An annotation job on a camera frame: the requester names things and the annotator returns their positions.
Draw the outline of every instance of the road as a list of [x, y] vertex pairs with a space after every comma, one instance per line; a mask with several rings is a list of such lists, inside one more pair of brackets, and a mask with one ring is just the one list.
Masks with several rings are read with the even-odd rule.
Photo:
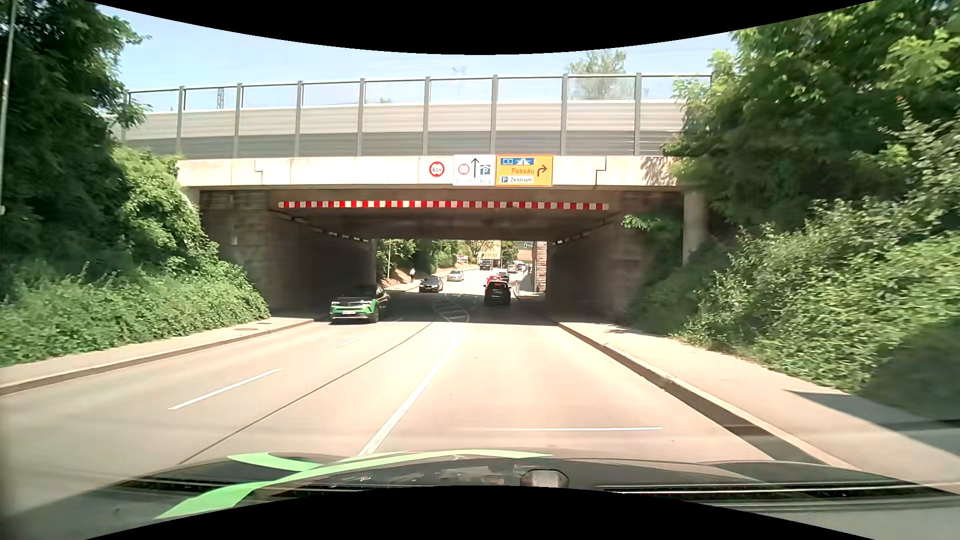
[[318, 322], [0, 397], [5, 505], [247, 452], [769, 459], [539, 317], [538, 300], [485, 307], [489, 274], [394, 292], [375, 325]]

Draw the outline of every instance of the white direction sign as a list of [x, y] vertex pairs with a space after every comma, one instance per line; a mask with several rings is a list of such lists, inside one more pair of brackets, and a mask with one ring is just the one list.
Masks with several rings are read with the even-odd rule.
[[494, 185], [496, 156], [454, 156], [454, 185]]

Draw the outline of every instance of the green car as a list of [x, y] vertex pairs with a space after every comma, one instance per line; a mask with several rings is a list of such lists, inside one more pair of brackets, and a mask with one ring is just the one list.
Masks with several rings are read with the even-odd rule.
[[367, 319], [375, 323], [387, 309], [390, 295], [380, 285], [358, 285], [330, 303], [330, 322]]

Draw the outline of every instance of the direction sign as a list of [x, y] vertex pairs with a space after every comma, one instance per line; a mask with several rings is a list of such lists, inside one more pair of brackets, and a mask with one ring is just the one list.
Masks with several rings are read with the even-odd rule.
[[553, 156], [497, 156], [496, 185], [551, 187]]
[[496, 156], [454, 156], [454, 185], [493, 185]]

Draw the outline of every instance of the sky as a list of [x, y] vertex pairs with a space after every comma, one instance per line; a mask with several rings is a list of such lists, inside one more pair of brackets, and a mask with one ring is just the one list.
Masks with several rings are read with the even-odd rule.
[[[131, 23], [142, 36], [140, 45], [128, 47], [122, 56], [121, 80], [130, 90], [176, 88], [177, 86], [224, 86], [224, 107], [234, 107], [236, 85], [295, 83], [296, 81], [357, 81], [422, 77], [490, 77], [510, 75], [560, 75], [583, 52], [539, 55], [425, 55], [346, 49], [235, 34], [194, 26], [136, 12], [99, 6], [101, 12]], [[627, 73], [708, 73], [714, 50], [732, 50], [726, 34], [622, 48]], [[644, 80], [644, 97], [669, 98], [673, 79]], [[431, 103], [490, 101], [489, 81], [436, 81], [431, 85]], [[295, 86], [255, 87], [244, 91], [244, 107], [292, 107]], [[356, 103], [358, 84], [307, 86], [305, 105]], [[136, 94], [152, 110], [174, 110], [175, 91]], [[393, 102], [422, 102], [423, 82], [367, 83], [367, 103], [380, 98]], [[560, 98], [559, 80], [504, 80], [498, 100]], [[188, 90], [188, 110], [214, 109], [217, 90]]]

